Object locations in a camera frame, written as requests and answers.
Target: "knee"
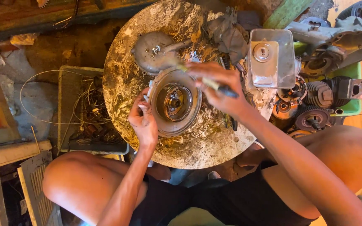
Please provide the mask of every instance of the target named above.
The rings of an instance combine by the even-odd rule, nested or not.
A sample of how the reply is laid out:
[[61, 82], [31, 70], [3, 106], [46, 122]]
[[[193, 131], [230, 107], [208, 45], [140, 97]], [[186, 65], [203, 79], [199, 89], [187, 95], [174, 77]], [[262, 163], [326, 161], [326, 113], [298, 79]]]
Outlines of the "knee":
[[85, 158], [93, 155], [83, 151], [66, 153], [53, 160], [45, 169], [43, 178], [43, 192], [47, 198], [55, 201], [56, 196], [61, 196], [68, 189], [68, 179], [85, 167]]
[[337, 143], [350, 147], [351, 152], [362, 160], [362, 129], [353, 126], [333, 126], [330, 139]]

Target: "person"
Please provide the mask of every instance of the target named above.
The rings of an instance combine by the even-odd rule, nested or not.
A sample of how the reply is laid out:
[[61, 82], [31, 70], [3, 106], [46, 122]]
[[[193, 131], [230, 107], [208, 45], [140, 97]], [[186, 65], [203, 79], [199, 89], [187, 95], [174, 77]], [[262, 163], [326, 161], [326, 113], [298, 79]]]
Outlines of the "person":
[[[145, 89], [128, 117], [140, 144], [133, 163], [85, 152], [64, 154], [45, 171], [45, 195], [99, 226], [305, 226], [320, 215], [329, 226], [362, 226], [362, 203], [354, 194], [362, 188], [361, 129], [333, 126], [294, 140], [249, 105], [237, 72], [216, 63], [187, 67], [209, 104], [235, 118], [264, 145], [237, 158], [239, 165], [260, 163], [255, 172], [211, 188], [159, 181], [166, 173], [147, 169], [158, 130], [143, 99]], [[229, 85], [239, 98], [206, 87], [202, 77]]]

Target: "hand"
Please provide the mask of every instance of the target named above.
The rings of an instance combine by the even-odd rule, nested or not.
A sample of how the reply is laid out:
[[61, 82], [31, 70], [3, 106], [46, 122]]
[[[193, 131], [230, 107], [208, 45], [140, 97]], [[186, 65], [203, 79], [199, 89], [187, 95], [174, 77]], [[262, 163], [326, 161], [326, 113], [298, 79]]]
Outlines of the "hand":
[[139, 149], [148, 148], [154, 151], [157, 145], [158, 129], [156, 120], [152, 115], [152, 108], [143, 95], [147, 95], [149, 87], [135, 98], [135, 102], [129, 112], [128, 121], [139, 139]]
[[[209, 104], [215, 108], [238, 119], [239, 116], [244, 114], [245, 106], [250, 106], [243, 94], [238, 71], [225, 70], [222, 66], [214, 62], [201, 64], [188, 63], [186, 66], [188, 67], [187, 73], [197, 78], [195, 82], [196, 87], [199, 87], [205, 93]], [[231, 98], [207, 87], [202, 83], [202, 77], [213, 79], [224, 85], [229, 85], [231, 89], [239, 94], [239, 97]]]

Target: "left hand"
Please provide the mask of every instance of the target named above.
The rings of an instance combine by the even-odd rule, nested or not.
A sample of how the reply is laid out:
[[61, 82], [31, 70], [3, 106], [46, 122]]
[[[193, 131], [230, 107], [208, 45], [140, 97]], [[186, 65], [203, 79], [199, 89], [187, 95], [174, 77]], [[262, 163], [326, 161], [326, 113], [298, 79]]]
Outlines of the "left hand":
[[141, 147], [154, 151], [157, 145], [158, 129], [157, 123], [152, 115], [152, 107], [147, 103], [143, 95], [147, 95], [149, 87], [135, 98], [128, 121], [139, 139], [139, 149]]

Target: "leg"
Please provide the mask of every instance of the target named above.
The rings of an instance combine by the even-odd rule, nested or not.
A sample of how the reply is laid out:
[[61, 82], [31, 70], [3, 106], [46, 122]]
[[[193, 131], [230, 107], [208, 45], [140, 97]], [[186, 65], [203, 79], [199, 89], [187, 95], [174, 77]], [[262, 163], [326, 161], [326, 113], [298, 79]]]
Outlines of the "leg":
[[[87, 223], [96, 225], [128, 167], [126, 162], [86, 152], [70, 152], [58, 157], [47, 167], [43, 192], [54, 203]], [[147, 173], [159, 179], [165, 179], [165, 175], [168, 175], [166, 171], [159, 172], [158, 168], [148, 168]], [[137, 206], [145, 198], [147, 190], [148, 185], [143, 182]]]
[[[334, 126], [297, 139], [329, 167], [354, 193], [362, 188], [362, 129]], [[259, 156], [273, 159], [267, 150]], [[314, 219], [318, 210], [299, 191], [280, 166], [262, 170], [262, 175], [283, 202], [299, 215]]]

